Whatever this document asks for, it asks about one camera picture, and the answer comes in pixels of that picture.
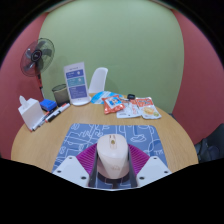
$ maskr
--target tissue box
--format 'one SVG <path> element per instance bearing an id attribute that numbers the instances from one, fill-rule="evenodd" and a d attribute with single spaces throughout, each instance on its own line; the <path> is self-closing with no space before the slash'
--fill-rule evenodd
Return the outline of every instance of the tissue box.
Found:
<path id="1" fill-rule="evenodd" d="M 36 125 L 36 123 L 39 122 L 41 118 L 43 118 L 44 112 L 40 107 L 39 101 L 30 98 L 26 102 L 27 105 L 25 108 L 22 105 L 18 108 L 18 110 L 27 127 L 32 130 L 33 126 Z"/>

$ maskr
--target red wall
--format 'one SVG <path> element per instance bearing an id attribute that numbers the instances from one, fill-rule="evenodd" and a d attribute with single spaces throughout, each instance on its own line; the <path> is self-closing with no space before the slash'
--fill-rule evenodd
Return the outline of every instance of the red wall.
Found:
<path id="1" fill-rule="evenodd" d="M 173 115 L 196 144 L 224 123 L 224 72 L 204 34 L 185 16 L 173 13 L 184 41 L 183 78 Z"/>
<path id="2" fill-rule="evenodd" d="M 34 20 L 16 39 L 8 51 L 0 71 L 0 153 L 2 158 L 11 159 L 14 138 L 24 124 L 18 111 L 19 96 L 25 99 L 43 100 L 36 78 L 25 76 L 20 70 L 20 60 L 26 48 L 39 38 L 41 26 L 47 16 Z"/>

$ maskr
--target paper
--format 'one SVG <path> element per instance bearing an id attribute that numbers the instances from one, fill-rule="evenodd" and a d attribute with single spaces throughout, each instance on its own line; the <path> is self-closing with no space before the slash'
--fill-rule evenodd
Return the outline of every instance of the paper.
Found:
<path id="1" fill-rule="evenodd" d="M 138 109 L 138 106 L 135 100 L 130 100 L 130 101 L 121 100 L 121 101 L 124 104 L 125 109 L 117 112 L 117 118 L 131 118 L 131 117 L 141 116 L 141 112 Z"/>
<path id="2" fill-rule="evenodd" d="M 70 102 L 74 105 L 90 102 L 84 62 L 65 66 L 64 76 Z"/>

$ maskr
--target packet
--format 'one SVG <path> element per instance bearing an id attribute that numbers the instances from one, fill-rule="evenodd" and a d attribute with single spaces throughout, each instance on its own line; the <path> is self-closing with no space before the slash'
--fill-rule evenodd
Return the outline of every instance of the packet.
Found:
<path id="1" fill-rule="evenodd" d="M 103 102 L 102 98 L 107 98 L 107 97 L 114 96 L 114 95 L 119 95 L 119 97 L 123 97 L 121 94 L 118 94 L 118 93 L 112 93 L 112 92 L 109 92 L 109 91 L 102 91 L 102 92 L 99 92 L 92 97 L 91 103 L 103 104 L 104 102 Z"/>
<path id="2" fill-rule="evenodd" d="M 104 114 L 114 113 L 125 108 L 119 95 L 102 98 L 102 100 L 104 101 Z"/>
<path id="3" fill-rule="evenodd" d="M 154 106 L 151 97 L 136 98 L 136 102 L 143 118 L 158 119 L 162 117 Z"/>
<path id="4" fill-rule="evenodd" d="M 140 117 L 141 112 L 138 109 L 137 103 L 135 100 L 123 100 L 120 99 L 124 104 L 125 108 L 117 112 L 117 118 L 131 118 L 131 117 Z"/>

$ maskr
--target small box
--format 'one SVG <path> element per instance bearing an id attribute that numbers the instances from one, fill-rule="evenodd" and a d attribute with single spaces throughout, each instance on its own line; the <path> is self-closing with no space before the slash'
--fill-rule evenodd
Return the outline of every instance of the small box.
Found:
<path id="1" fill-rule="evenodd" d="M 40 102 L 40 106 L 45 111 L 51 111 L 57 107 L 57 103 L 53 100 L 44 99 Z"/>
<path id="2" fill-rule="evenodd" d="M 129 100 L 134 100 L 135 99 L 135 95 L 134 94 L 128 94 L 127 97 Z"/>

